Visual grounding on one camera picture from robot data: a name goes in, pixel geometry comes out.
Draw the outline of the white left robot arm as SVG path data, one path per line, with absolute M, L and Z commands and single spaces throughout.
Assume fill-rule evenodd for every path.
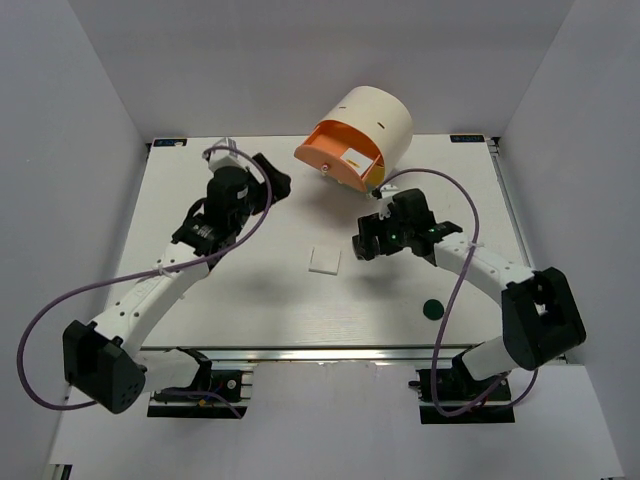
M 252 160 L 257 179 L 235 159 L 205 159 L 213 169 L 206 195 L 189 208 L 180 227 L 146 276 L 87 324 L 63 333 L 66 381 L 113 414 L 146 392 L 199 399 L 212 387 L 211 360 L 195 349 L 141 350 L 159 321 L 237 243 L 247 220 L 289 196 L 291 178 L 264 155 Z

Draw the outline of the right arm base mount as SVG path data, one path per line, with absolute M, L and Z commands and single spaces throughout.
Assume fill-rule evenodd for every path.
M 408 382 L 408 388 L 418 395 L 422 425 L 472 425 L 511 424 L 515 422 L 511 390 L 504 375 L 474 380 L 463 369 L 457 357 L 450 367 L 438 368 L 435 373 L 435 390 L 441 408 L 446 411 L 472 407 L 455 417 L 441 415 L 434 406 L 431 392 L 431 370 L 420 369 L 417 378 Z

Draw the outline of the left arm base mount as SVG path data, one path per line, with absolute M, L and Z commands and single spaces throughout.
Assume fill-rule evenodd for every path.
M 252 396 L 253 367 L 242 361 L 213 361 L 210 372 L 193 387 L 153 392 L 149 418 L 240 420 Z

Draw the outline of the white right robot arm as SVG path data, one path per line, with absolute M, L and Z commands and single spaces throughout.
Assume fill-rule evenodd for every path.
M 460 226 L 437 222 L 425 195 L 410 189 L 385 196 L 383 208 L 358 219 L 357 259 L 404 249 L 469 282 L 501 309 L 502 333 L 457 355 L 451 384 L 461 397 L 484 391 L 488 379 L 516 368 L 534 371 L 585 342 L 586 330 L 566 276 L 549 267 L 511 263 L 472 242 Z

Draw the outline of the orange top drawer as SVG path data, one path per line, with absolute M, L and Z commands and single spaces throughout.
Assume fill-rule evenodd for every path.
M 373 160 L 366 171 L 354 170 L 341 156 L 349 148 Z M 319 170 L 323 175 L 345 173 L 359 176 L 367 183 L 367 177 L 376 166 L 384 168 L 383 156 L 374 142 L 356 128 L 342 122 L 326 120 L 320 122 L 313 132 L 294 151 L 294 157 Z

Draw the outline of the white compact with gold stripe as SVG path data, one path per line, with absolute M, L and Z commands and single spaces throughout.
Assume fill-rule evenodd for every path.
M 353 148 L 347 149 L 342 154 L 341 159 L 358 171 L 366 171 L 373 163 L 372 159 Z

